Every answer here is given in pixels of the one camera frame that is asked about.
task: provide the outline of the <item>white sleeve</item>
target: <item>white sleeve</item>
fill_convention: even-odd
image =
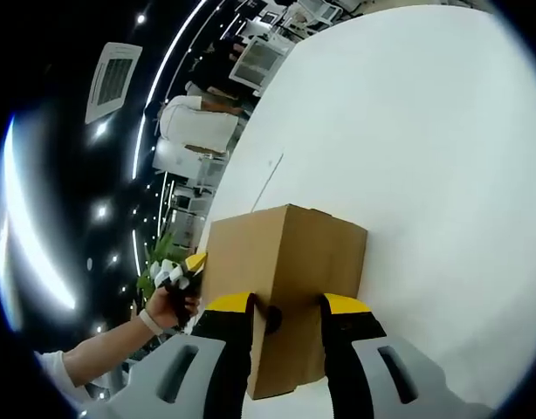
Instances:
[[[62,361],[62,351],[51,352],[48,354],[38,354],[41,368],[51,379],[55,387],[71,402],[84,403],[90,402],[92,398],[87,393],[84,386],[74,387],[72,380],[66,372],[65,363]]]
[[[284,16],[285,18],[289,18],[289,17],[295,16],[297,13],[299,13],[300,15],[303,15],[305,14],[303,10],[304,10],[303,6],[301,6],[299,2],[296,2],[288,6],[288,8],[285,10]]]
[[[175,96],[168,103],[168,107],[171,106],[171,104],[173,104],[173,106],[183,105],[199,111],[202,107],[202,98],[200,96]]]

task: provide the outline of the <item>chair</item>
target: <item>chair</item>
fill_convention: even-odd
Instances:
[[[225,160],[203,157],[202,166],[196,178],[196,187],[215,191],[219,182],[222,181],[226,165]]]
[[[284,62],[286,55],[287,52],[255,37],[233,66],[230,79],[263,92]]]
[[[340,6],[329,4],[324,0],[299,0],[314,21],[332,26],[335,19],[341,16],[343,9]]]

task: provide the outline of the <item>cardboard box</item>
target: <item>cardboard box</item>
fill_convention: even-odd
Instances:
[[[367,231],[316,209],[286,205],[212,224],[203,299],[255,292],[247,392],[252,399],[281,395],[324,376],[318,297],[356,297]],[[265,335],[266,308],[282,314]]]

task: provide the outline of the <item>wristband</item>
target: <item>wristband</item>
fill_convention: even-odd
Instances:
[[[144,322],[144,324],[154,332],[156,336],[159,336],[163,333],[163,329],[157,326],[157,323],[154,322],[154,319],[149,315],[149,313],[146,311],[146,309],[142,310],[140,314],[138,314],[138,317]]]

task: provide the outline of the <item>human hand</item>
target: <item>human hand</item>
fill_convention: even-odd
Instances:
[[[185,299],[185,308],[189,310],[190,317],[196,316],[198,313],[198,299],[187,297]],[[175,310],[169,302],[168,291],[164,286],[155,290],[146,304],[146,311],[155,324],[162,329],[168,329],[179,324]]]

